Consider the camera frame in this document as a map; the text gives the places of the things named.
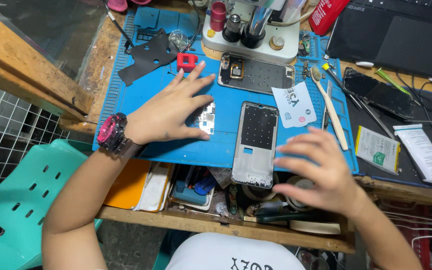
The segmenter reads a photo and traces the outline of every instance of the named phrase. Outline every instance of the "laptop touchpad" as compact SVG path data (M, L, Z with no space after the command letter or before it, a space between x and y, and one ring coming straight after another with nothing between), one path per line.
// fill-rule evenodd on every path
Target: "laptop touchpad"
M376 62L432 74L432 24L394 16Z

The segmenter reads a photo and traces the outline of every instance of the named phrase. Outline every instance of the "pink watch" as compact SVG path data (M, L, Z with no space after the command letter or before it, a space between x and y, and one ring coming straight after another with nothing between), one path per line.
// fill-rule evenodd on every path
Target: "pink watch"
M140 156L147 144L139 145L124 136L124 128L128 124L122 112L109 116L101 126L97 142L109 152L121 157Z

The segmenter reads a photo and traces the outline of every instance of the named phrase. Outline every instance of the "wooden desk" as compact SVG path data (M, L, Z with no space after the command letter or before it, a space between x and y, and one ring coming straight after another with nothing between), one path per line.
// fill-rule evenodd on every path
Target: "wooden desk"
M182 0L174 0L169 3L164 0L153 0L150 3L150 6L181 13L189 13L192 10L187 2ZM124 24L124 14L114 13L114 16L120 25ZM310 29L309 23L306 21L301 23L301 28ZM87 66L83 71L79 82L79 85L82 86L83 89L94 96L93 106L90 108L85 122L61 119L59 121L61 128L88 134L95 133L99 114L101 112L111 72L113 70L114 54L117 51L120 37L121 34L119 31L111 23L110 19L106 18L99 30L96 42L89 55ZM207 56L217 60L220 59L221 52L208 48L203 48L203 50ZM366 75L383 81L379 76L374 74L375 68L364 69L357 67L355 64L341 61L341 70L344 70L346 67L353 67ZM398 81L394 72L386 71L386 73L395 81ZM406 83L411 83L410 75L401 74L401 77ZM427 82L426 79L416 77L415 87L419 89L425 82ZM432 85L426 85L425 90L432 91ZM355 177L355 179L361 186L367 189L370 196L376 196L381 199L393 199L432 205L432 189L379 181L372 179L369 176L358 176ZM103 206L98 214L98 218L193 232L218 232L222 234L268 240L280 244L298 245L315 249L326 249L348 253L354 252L353 230L351 229L351 226L343 228L343 235L341 237L325 237L297 233L286 228L256 224L252 222L243 222L232 219L228 220L227 218L221 219L204 215L183 214L169 210L158 213L147 213L142 211L118 209L110 206Z

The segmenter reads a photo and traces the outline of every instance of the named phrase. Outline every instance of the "wire mesh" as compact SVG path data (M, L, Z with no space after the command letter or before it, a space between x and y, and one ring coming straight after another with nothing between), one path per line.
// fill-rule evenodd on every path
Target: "wire mesh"
M68 138L58 121L58 116L0 90L0 184L34 145Z

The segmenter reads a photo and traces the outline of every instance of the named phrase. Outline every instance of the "black laptop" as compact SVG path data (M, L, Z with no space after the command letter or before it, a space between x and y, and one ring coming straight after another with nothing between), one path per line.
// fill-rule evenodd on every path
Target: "black laptop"
M351 0L326 53L432 77L432 0Z

